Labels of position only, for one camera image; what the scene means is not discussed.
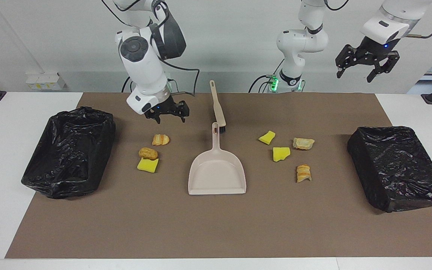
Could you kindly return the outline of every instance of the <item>black plastic bag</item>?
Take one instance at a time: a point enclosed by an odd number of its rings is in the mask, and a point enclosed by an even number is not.
[[[115,131],[112,114],[90,107],[51,116],[21,183],[54,199],[94,192]]]
[[[411,128],[360,127],[348,151],[375,208],[391,213],[432,206],[432,161]]]

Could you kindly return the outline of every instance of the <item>tabletop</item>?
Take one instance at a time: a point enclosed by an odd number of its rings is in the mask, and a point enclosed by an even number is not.
[[[81,93],[8,93],[0,102],[0,269],[429,269],[432,258],[79,259],[8,260],[5,254],[34,191],[21,176],[48,118],[76,108]],[[392,125],[413,128],[432,159],[432,106],[419,96],[377,94]]]

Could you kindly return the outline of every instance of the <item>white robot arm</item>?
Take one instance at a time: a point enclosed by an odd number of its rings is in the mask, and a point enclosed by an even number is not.
[[[399,60],[393,48],[407,36],[425,15],[432,0],[386,0],[378,12],[361,29],[365,35],[358,48],[346,45],[336,58],[337,77],[355,65],[374,65],[367,82],[382,73],[389,73]]]
[[[305,59],[300,53],[318,53],[328,45],[328,35],[323,29],[325,11],[324,0],[302,0],[298,18],[306,28],[279,34],[277,47],[285,61],[278,74],[278,89],[283,92],[293,91],[301,79]]]
[[[161,114],[178,116],[184,122],[189,108],[184,101],[174,102],[160,62],[181,56],[186,48],[185,38],[168,6],[163,0],[113,2],[120,11],[133,13],[130,16],[133,29],[120,31],[115,38],[124,67],[135,84],[127,104],[157,123],[161,123]],[[160,22],[153,24],[147,12],[153,12]]]

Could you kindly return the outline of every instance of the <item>dustpan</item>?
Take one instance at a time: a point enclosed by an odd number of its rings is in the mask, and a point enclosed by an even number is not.
[[[219,125],[213,123],[213,148],[191,164],[187,191],[190,195],[244,194],[245,171],[234,154],[219,147]]]

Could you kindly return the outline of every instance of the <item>yellow object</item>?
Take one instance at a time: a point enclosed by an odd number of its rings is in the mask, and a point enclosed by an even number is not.
[[[314,144],[314,142],[315,142],[315,140],[313,140],[313,139],[295,138],[293,140],[293,147],[296,149],[309,150],[312,148],[312,145]]]
[[[151,148],[143,147],[139,150],[138,155],[140,158],[150,159],[153,161],[158,158],[158,151]]]
[[[268,131],[265,135],[261,136],[258,140],[264,142],[265,144],[269,145],[271,141],[275,138],[276,133],[272,132],[271,130]]]
[[[154,173],[156,171],[156,167],[158,166],[159,159],[150,160],[150,159],[142,159],[139,161],[138,170],[147,171],[149,173]]]
[[[301,166],[298,166],[298,168],[296,169],[296,174],[297,174],[297,183],[302,182],[306,179],[308,179],[309,181],[311,181],[311,171],[310,171],[310,167],[307,164],[303,164]]]
[[[273,161],[283,161],[291,155],[289,147],[273,147]]]
[[[168,137],[168,135],[165,135],[165,134],[154,135],[152,145],[155,145],[155,146],[167,145],[168,143],[170,143],[170,138]]]

